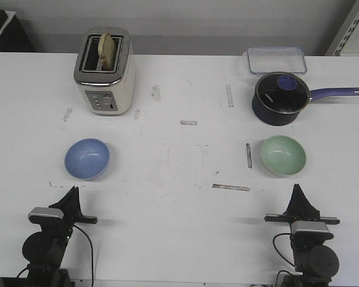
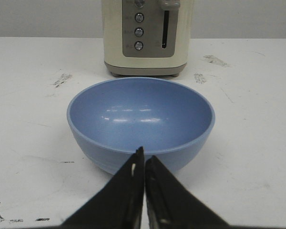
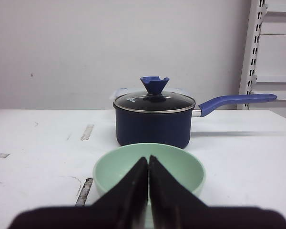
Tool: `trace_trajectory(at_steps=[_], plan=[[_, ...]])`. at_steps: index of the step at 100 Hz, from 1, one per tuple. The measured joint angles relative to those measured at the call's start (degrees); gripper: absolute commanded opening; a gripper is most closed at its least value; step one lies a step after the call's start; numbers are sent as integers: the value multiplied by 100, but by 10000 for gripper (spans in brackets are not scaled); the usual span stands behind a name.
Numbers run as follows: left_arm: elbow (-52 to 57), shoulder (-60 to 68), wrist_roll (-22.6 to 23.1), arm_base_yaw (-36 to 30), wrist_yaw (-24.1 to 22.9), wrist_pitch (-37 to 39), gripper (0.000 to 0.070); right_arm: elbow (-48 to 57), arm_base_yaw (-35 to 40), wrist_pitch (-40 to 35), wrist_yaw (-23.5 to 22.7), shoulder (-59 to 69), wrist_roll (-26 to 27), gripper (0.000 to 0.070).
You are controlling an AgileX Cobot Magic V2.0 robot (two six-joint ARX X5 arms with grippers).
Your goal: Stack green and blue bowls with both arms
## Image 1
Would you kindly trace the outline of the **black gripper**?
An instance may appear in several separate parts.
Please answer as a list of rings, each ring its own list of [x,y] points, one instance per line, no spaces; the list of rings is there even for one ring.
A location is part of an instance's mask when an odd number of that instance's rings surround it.
[[[81,211],[79,188],[73,186],[61,201],[51,204],[49,208],[58,209],[63,212],[63,232],[66,236],[71,236],[73,227],[79,224],[97,224],[96,216],[84,215]]]
[[[264,216],[265,222],[280,222],[291,224],[296,221],[323,222],[328,225],[340,224],[337,217],[321,216],[320,211],[314,209],[310,204],[299,184],[294,184],[288,210],[282,214],[267,213]]]

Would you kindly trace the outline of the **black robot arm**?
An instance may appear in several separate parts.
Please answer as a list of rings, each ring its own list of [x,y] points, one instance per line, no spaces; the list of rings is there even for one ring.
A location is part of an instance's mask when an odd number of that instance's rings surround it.
[[[82,232],[90,245],[91,285],[94,285],[94,248],[89,235],[77,224],[97,224],[95,216],[85,216],[81,211],[80,190],[73,186],[57,203],[47,207],[35,207],[28,213],[28,220],[38,224],[40,231],[31,234],[22,246],[23,257],[29,261],[28,286],[75,286],[67,269],[61,263],[73,234]]]
[[[310,204],[299,184],[294,184],[285,212],[268,213],[264,220],[290,226],[290,232],[275,235],[272,244],[275,247],[275,240],[282,235],[289,237],[293,261],[286,262],[293,266],[297,274],[278,271],[276,280],[281,273],[285,273],[285,276],[275,286],[328,286],[339,271],[339,259],[324,242],[334,238],[327,226],[337,225],[340,220],[336,217],[322,217],[320,211]]]

